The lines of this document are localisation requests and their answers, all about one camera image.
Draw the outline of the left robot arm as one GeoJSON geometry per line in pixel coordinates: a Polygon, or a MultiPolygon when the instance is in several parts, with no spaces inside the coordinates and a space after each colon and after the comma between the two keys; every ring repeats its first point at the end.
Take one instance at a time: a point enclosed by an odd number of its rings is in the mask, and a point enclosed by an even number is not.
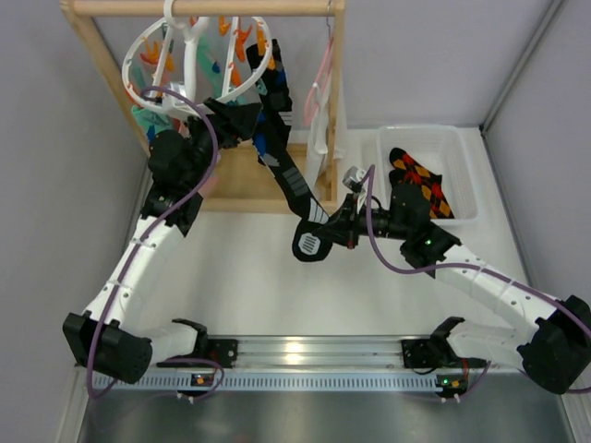
{"type": "Polygon", "coordinates": [[[162,327],[140,324],[164,265],[197,218],[199,188],[211,176],[219,150],[251,138],[262,109],[259,103],[214,99],[205,106],[209,113],[203,118],[188,119],[186,136],[166,129],[152,138],[152,185],[126,251],[95,299],[63,323],[70,350],[89,377],[100,373],[133,384],[152,365],[207,351],[207,329],[199,323],[178,318],[162,327]]]}

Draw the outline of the mint green sock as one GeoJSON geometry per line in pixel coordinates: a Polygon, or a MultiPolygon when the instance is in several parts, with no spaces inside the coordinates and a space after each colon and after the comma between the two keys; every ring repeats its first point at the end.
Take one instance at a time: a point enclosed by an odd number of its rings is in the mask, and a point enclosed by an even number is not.
{"type": "Polygon", "coordinates": [[[133,105],[131,107],[131,113],[149,142],[151,142],[158,133],[175,128],[173,120],[169,116],[157,114],[138,105],[133,105]]]}

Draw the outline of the black sock white stripes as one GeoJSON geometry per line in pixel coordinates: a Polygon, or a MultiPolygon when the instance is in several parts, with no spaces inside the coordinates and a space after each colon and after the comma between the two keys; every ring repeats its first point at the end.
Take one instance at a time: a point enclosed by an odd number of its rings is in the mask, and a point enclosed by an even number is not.
{"type": "Polygon", "coordinates": [[[294,257],[301,262],[319,262],[331,252],[332,242],[318,238],[315,231],[329,220],[329,214],[320,205],[287,151],[293,102],[277,40],[271,41],[271,60],[275,68],[265,69],[259,78],[264,90],[259,94],[262,110],[253,144],[259,163],[270,170],[289,210],[300,218],[292,241],[294,257]]]}

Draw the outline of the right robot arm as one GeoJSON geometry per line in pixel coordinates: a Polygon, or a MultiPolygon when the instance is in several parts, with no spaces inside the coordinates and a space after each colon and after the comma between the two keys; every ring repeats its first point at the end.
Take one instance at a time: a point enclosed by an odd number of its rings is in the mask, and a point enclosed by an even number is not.
{"type": "Polygon", "coordinates": [[[494,269],[432,221],[429,204],[413,186],[396,186],[388,209],[359,204],[358,197],[358,192],[347,195],[314,234],[349,249],[362,235],[371,241],[399,240],[410,273],[426,273],[456,288],[506,322],[501,328],[447,318],[430,335],[443,363],[453,358],[486,360],[524,371],[551,393],[571,391],[590,365],[587,302],[575,295],[561,300],[540,293],[494,269]]]}

